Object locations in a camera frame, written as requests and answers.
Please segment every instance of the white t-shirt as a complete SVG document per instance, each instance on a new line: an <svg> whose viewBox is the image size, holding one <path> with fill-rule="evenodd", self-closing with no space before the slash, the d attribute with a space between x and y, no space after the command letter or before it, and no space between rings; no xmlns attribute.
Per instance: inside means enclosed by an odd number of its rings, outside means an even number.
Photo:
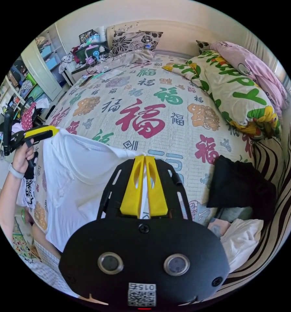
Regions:
<svg viewBox="0 0 291 312"><path fill-rule="evenodd" d="M46 239L63 252L75 231L96 220L103 190L116 167L144 153L113 148L65 129L43 144Z"/></svg>

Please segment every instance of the black and white floral pillow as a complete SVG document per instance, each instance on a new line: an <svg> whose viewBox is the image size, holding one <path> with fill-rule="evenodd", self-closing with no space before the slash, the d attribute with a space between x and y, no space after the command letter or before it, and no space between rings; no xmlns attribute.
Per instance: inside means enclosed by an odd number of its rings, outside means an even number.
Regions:
<svg viewBox="0 0 291 312"><path fill-rule="evenodd" d="M202 54L202 52L210 49L211 44L209 42L199 41L199 40L196 40L196 42L197 42L198 48L199 48L199 55Z"/></svg>
<svg viewBox="0 0 291 312"><path fill-rule="evenodd" d="M151 51L157 47L163 32L123 32L115 31L112 42L111 52L113 55L119 55L125 52L142 50L147 40L151 44Z"/></svg>

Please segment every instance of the wristband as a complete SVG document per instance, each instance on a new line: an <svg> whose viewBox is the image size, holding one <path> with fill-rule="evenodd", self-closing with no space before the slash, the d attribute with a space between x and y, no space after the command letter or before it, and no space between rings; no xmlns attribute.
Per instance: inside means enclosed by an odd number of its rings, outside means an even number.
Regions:
<svg viewBox="0 0 291 312"><path fill-rule="evenodd" d="M24 173L16 171L13 167L12 164L9 165L9 171L18 179L23 179L24 178Z"/></svg>

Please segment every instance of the white wall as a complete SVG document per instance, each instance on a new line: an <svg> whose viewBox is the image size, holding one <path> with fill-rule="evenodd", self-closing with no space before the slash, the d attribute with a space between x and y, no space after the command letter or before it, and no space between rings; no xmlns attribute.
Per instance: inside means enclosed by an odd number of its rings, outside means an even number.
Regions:
<svg viewBox="0 0 291 312"><path fill-rule="evenodd" d="M247 31L224 13L191 0L102 0L66 15L56 22L56 26L68 52L80 44L79 35L90 29L147 19L172 20L201 26L240 45Z"/></svg>

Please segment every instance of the qr code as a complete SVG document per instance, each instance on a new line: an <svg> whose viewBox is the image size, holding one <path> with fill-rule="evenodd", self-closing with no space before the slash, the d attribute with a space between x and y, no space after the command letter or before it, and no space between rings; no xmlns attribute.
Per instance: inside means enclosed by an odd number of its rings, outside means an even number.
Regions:
<svg viewBox="0 0 291 312"><path fill-rule="evenodd" d="M154 284L129 283L129 306L156 306L156 286Z"/></svg>

